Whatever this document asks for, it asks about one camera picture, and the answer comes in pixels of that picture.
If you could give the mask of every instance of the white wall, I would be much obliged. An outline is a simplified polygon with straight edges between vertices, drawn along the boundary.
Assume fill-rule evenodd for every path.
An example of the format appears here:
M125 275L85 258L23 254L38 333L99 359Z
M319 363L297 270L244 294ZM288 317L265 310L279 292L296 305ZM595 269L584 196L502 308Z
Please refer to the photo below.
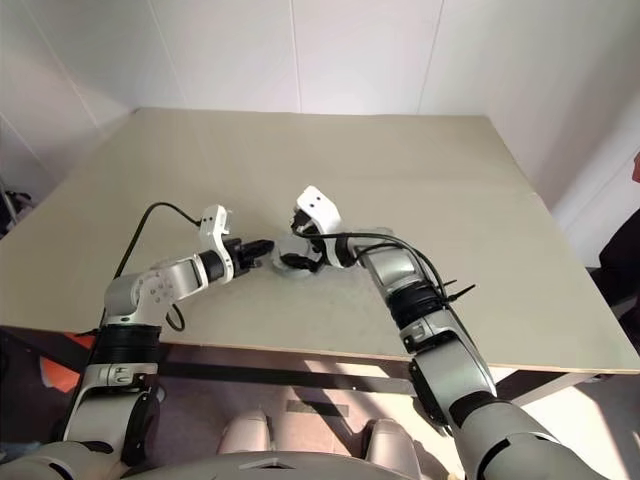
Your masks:
M0 174L41 196L164 106L486 114L585 262L637 206L637 0L0 2Z

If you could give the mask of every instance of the beige tabletop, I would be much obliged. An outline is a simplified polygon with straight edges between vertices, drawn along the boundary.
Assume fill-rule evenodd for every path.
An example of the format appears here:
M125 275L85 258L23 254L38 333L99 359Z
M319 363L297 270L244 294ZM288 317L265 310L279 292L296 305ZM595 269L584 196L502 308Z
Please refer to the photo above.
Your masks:
M142 109L0 242L3 325L85 331L145 208L193 216L220 203L243 240L287 231L316 185L350 228L386 226L446 280L487 362L640 371L640 358L489 121ZM197 231L154 212L127 271L199 251ZM366 271L305 280L270 268L181 304L173 342L404 357Z

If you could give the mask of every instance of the wire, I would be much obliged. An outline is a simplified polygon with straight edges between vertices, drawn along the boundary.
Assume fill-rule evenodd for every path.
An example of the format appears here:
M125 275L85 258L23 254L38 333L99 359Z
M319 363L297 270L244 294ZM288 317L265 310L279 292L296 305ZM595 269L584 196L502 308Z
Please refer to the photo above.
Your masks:
M127 249L125 250L124 255L122 256L122 259L120 260L120 263L118 264L118 268L116 269L116 273L113 275L114 279L116 279L120 275L122 275L122 272L124 271L124 268L127 265L127 262L129 261L129 258L131 257L131 254L133 253L133 249L135 248L136 243L138 243L138 239L140 238L140 234L142 233L142 230L143 230L144 226L146 225L147 220L149 219L149 216L151 215L151 212L153 212L157 207L170 208L170 209L174 210L175 212L179 213L189 223L193 224L196 227L200 227L200 223L201 222L199 220L196 220L193 217L189 216L181 208L176 207L175 205L173 205L171 203L168 203L168 202L155 202L155 203L152 203L145 210L144 214L142 215L142 218L140 219L140 222L138 222L138 226L136 228L136 231L133 233L133 236L131 237L131 240L129 240L129 245L127 246ZM167 321L167 323L169 324L169 326L173 330L175 330L176 332L182 332L182 331L184 331L184 329L186 327L185 321L184 321L184 315L182 314L182 312L180 311L180 309L178 308L177 305L173 304L172 307L173 307L173 310L178 315L178 324L176 325L176 323L174 323L174 321L171 319L171 316L168 313L167 313L167 316L165 317L165 320Z
M428 282L430 282L431 279L429 277L429 274L424 268L424 264L426 264L429 267L429 270L431 270L431 273L433 274L433 277L435 278L436 283L438 285L438 288L436 289L436 295L439 295L440 299L445 304L447 304L447 293L444 287L444 283L442 282L442 278L440 277L440 274L438 273L438 270L436 269L436 267L427 258L425 254L416 250L409 243L405 242L404 240L398 237L394 237L393 235L386 235L384 233L365 233L365 232L307 234L307 233L300 233L300 232L294 231L294 235L302 238L307 238L309 240L322 239L322 238L336 238L336 239L337 238L377 238L379 240L387 240L388 242L393 243L396 247L407 250L413 256L413 258L416 261L416 264L418 265L418 268L420 269L420 273L422 273L422 276Z
M200 227L200 221L193 219L192 217L187 215L182 209L176 207L175 205L167 202L152 203L151 205L149 205L149 207L145 210L144 214L142 215L142 218L138 223L138 227L136 228L136 231L134 232L133 237L131 237L131 240L129 241L129 245L127 246L127 249L125 250L124 255L122 256L122 260L120 260L120 264L118 265L118 268L116 269L116 273L113 275L113 278L118 278L120 275L122 275L122 272L124 271L124 267L129 261L129 257L131 257L131 253L133 252L133 249L136 246L138 239L140 238L142 229L144 228L145 224L147 223L147 220L149 219L149 215L151 215L151 212L153 212L157 207L171 208L176 212L178 212L180 215L182 215L187 221L192 223L194 226Z
M385 243L379 243L377 245L371 245L369 247L363 248L356 255L356 260L359 260L359 258L362 257L365 253L370 252L371 250L375 250L377 248L396 247L396 248L407 250L416 260L418 267L420 268L420 273L422 273L424 279L428 282L430 282L431 280L429 278L429 275L427 274L427 271L424 268L423 262L429 267L429 270L431 270L431 273L433 274L433 277L436 279L436 283L438 284L438 288L434 290L436 292L436 295L440 296L440 300L442 300L444 307L449 312L451 312L451 315L453 315L454 319L457 321L462 331L465 333L467 338L469 338L469 341L471 342L471 344L473 346L476 346L475 342L473 341L473 338L471 337L471 335L469 335L469 331L460 320L460 317L458 317L458 314L451 307L450 301L449 301L450 297L447 295L447 292L445 290L445 284L442 282L442 278L440 277L440 274L438 273L438 270L436 269L435 265L433 264L433 262L431 262L431 260L429 260L429 258L424 253L422 253L417 248L412 247L409 243L405 242L404 240L398 237L394 237L393 235L386 235L383 233L344 232L344 233L327 233L327 234L305 234L305 233L299 233L296 231L294 231L293 233L298 237L307 238L310 240L321 239L321 238L378 238L380 240L388 241ZM469 291L474 287L475 285L472 285L471 287L465 289L465 291ZM465 291L459 292L458 294L454 295L451 298L452 299L458 298L460 294L465 293Z
M165 320L167 321L169 326L176 332L184 332L184 329L186 328L186 324L184 322L184 315L182 315L182 311L180 311L180 309L175 303L171 306L175 310L176 315L178 315L178 325L173 323L173 320L171 320L171 316L168 313L167 313L167 316L165 317Z
M358 254L354 258L354 261L358 262L362 257L364 257L364 255L366 253L369 253L372 250L378 250L379 248L389 248L389 247L398 248L398 245L396 245L395 243L391 243L391 242L389 242L389 243L377 243L376 245L369 245L368 247L365 247L362 250L358 251Z

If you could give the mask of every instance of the orange object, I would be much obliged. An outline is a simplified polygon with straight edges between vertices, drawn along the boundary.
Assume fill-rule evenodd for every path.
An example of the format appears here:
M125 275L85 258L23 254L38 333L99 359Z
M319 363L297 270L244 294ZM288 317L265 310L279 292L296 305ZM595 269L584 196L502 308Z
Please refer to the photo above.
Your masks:
M82 345L87 350L91 348L94 341L94 337L89 335L79 337L75 333L65 333L64 336ZM75 388L78 380L80 380L80 374L44 357L40 357L40 373L42 375L42 383L63 393Z

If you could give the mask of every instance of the metal frame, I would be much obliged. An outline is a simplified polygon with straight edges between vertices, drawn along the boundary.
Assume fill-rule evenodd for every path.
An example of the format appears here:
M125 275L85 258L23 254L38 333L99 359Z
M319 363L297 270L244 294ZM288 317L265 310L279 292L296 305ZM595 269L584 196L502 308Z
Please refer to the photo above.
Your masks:
M25 348L33 350L39 355L75 372L82 372L87 364L89 351L61 333L17 327L1 327L0 335L16 341ZM409 359L407 361L376 361L339 355L296 354L299 355L300 359L368 365L382 363L387 367L390 366L390 368L383 367L390 375L390 378L385 378L288 369L173 362L167 360L170 349L170 344L162 344L161 358L164 360L159 362L158 372L161 376L416 396L406 368ZM593 374L518 370L499 381L496 387L500 398L510 400L521 406L580 383L591 376Z

